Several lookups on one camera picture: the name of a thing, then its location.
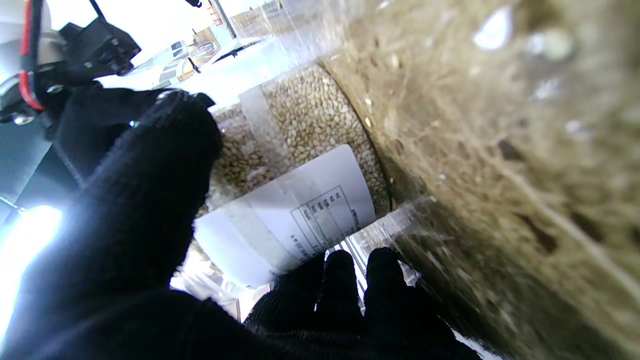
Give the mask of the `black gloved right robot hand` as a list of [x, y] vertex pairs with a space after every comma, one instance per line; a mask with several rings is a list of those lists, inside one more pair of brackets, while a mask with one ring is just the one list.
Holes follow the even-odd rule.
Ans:
[[47, 135], [74, 180], [84, 185], [111, 150], [136, 163], [185, 157], [200, 145], [218, 153], [222, 135], [210, 113], [213, 105], [208, 95], [180, 88], [87, 86], [59, 111], [48, 111]]

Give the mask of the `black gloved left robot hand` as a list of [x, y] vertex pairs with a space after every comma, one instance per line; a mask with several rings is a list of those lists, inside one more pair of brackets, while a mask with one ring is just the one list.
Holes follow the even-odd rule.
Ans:
[[215, 152], [135, 162], [110, 150], [23, 272], [3, 360], [477, 360], [409, 286], [396, 253], [371, 251], [365, 312], [352, 256], [284, 275], [244, 323], [170, 288], [210, 189]]

